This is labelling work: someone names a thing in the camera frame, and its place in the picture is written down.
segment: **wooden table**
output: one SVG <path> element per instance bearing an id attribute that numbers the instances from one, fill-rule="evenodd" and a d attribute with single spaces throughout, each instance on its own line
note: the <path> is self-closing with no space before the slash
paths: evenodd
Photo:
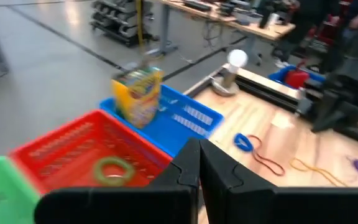
<path id="1" fill-rule="evenodd" d="M 259 54 L 253 53 L 253 46 L 258 37 L 262 37 L 268 40 L 276 41 L 281 38 L 283 35 L 289 33 L 295 28 L 295 25 L 288 24 L 285 26 L 281 25 L 272 25 L 266 29 L 261 29 L 258 27 L 258 24 L 250 24 L 249 26 L 242 26 L 235 22 L 236 18 L 234 17 L 224 17 L 218 14 L 219 6 L 215 4 L 206 5 L 211 6 L 212 10 L 210 12 L 201 12 L 196 9 L 184 6 L 181 0 L 155 0 L 162 3 L 162 18 L 161 18 L 161 33 L 160 33 L 160 47 L 158 49 L 151 50 L 147 52 L 148 54 L 167 54 L 172 50 L 177 49 L 177 45 L 167 45 L 168 43 L 168 27 L 169 27 L 169 13 L 170 7 L 174 9 L 179 9 L 185 11 L 192 16 L 199 16 L 204 19 L 210 19 L 214 21 L 221 21 L 225 26 L 233 27 L 239 31 L 247 33 L 247 40 L 244 46 L 244 50 L 249 54 L 249 56 L 256 56 L 258 62 L 261 62 Z"/>
<path id="2" fill-rule="evenodd" d="M 297 96 L 296 90 L 247 70 L 239 70 L 238 75 L 290 96 Z M 201 80 L 185 93 L 207 79 L 208 77 Z M 289 161 L 296 157 L 311 166 L 328 170 L 350 187 L 358 187 L 358 171 L 348 159 L 349 157 L 358 159 L 357 141 L 333 131 L 314 134 L 310 131 L 310 124 L 295 119 L 293 114 L 284 109 L 245 92 L 240 92 L 231 98 L 224 98 L 207 88 L 198 94 L 195 100 L 224 116 L 223 124 L 215 130 L 209 140 L 271 183 L 277 186 L 334 187 L 317 172 L 301 172 L 292 168 Z M 261 155 L 283 166 L 286 174 L 283 177 L 274 175 L 256 162 L 251 154 L 239 150 L 233 144 L 236 133 L 258 136 L 263 141 L 263 146 L 260 148 Z M 205 208 L 200 211 L 199 223 L 208 223 Z"/>

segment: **concrete floor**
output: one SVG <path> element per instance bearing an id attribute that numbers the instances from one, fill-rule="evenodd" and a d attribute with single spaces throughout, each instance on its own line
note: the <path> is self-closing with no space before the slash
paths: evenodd
<path id="1" fill-rule="evenodd" d="M 99 101 L 110 96 L 109 79 L 119 70 L 79 45 L 121 66 L 140 60 L 138 48 L 128 49 L 91 31 L 90 4 L 84 0 L 0 0 L 0 44 L 11 68 L 0 78 L 0 155 L 97 108 Z M 160 8 L 159 4 L 153 8 L 154 34 L 159 33 Z M 169 74 L 188 64 L 181 57 L 196 59 L 210 52 L 203 47 L 202 26 L 201 21 L 173 11 L 170 40 L 180 48 L 155 65 Z M 230 37 L 226 30 L 225 44 Z M 261 67 L 250 63 L 246 69 L 263 76 L 276 71 L 269 57 L 270 44 L 258 42 L 256 49 L 265 55 L 264 63 Z M 165 84 L 185 91 L 225 62 L 226 54 L 218 53 Z"/>

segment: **green rubber band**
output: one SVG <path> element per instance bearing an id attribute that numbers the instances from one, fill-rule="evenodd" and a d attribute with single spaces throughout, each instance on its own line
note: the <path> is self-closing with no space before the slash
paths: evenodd
<path id="1" fill-rule="evenodd" d="M 125 170 L 125 174 L 122 177 L 106 177 L 103 174 L 103 167 L 106 165 L 117 165 Z M 99 160 L 94 165 L 94 178 L 103 185 L 120 187 L 126 182 L 132 180 L 135 175 L 135 168 L 124 159 L 118 157 L 106 157 Z"/>

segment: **red object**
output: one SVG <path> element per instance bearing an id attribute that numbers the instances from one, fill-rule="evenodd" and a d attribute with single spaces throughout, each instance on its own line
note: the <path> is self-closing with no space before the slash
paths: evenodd
<path id="1" fill-rule="evenodd" d="M 301 63 L 299 63 L 296 66 L 295 70 L 289 71 L 285 77 L 285 83 L 292 88 L 299 89 L 300 87 L 303 87 L 305 84 L 305 81 L 309 79 L 310 75 L 309 73 L 300 70 L 299 68 L 306 63 L 306 60 L 302 60 Z"/>
<path id="2" fill-rule="evenodd" d="M 95 110 L 11 152 L 9 157 L 31 184 L 46 194 L 62 187 L 100 186 L 95 163 L 117 156 L 131 163 L 136 173 L 128 187 L 141 187 L 161 173 L 172 160 L 116 118 Z M 106 175 L 122 175 L 106 166 Z"/>

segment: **blue tray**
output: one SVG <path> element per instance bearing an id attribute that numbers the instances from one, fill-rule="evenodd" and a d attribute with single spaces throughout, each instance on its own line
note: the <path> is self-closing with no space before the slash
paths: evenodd
<path id="1" fill-rule="evenodd" d="M 285 76 L 287 75 L 287 73 L 290 70 L 294 70 L 294 69 L 296 69 L 296 67 L 294 65 L 287 66 L 287 67 L 279 70 L 278 72 L 269 75 L 268 78 L 270 80 L 273 80 L 273 81 L 277 82 L 277 83 L 280 83 L 282 85 L 285 85 L 285 86 L 288 86 L 290 88 L 293 88 L 292 86 L 289 86 L 289 85 L 285 84 L 284 79 L 285 79 Z M 319 81 L 319 82 L 325 81 L 325 77 L 323 77 L 322 75 L 317 75 L 317 74 L 314 74 L 314 73 L 311 73 L 311 72 L 308 72 L 308 73 L 310 75 L 310 78 L 313 79 L 313 80 L 316 80 L 316 81 Z"/>
<path id="2" fill-rule="evenodd" d="M 137 129 L 114 112 L 115 101 L 108 98 L 100 108 L 146 138 L 172 157 L 191 137 L 208 138 L 223 120 L 223 116 L 197 101 L 161 85 L 160 106 L 152 122 Z"/>

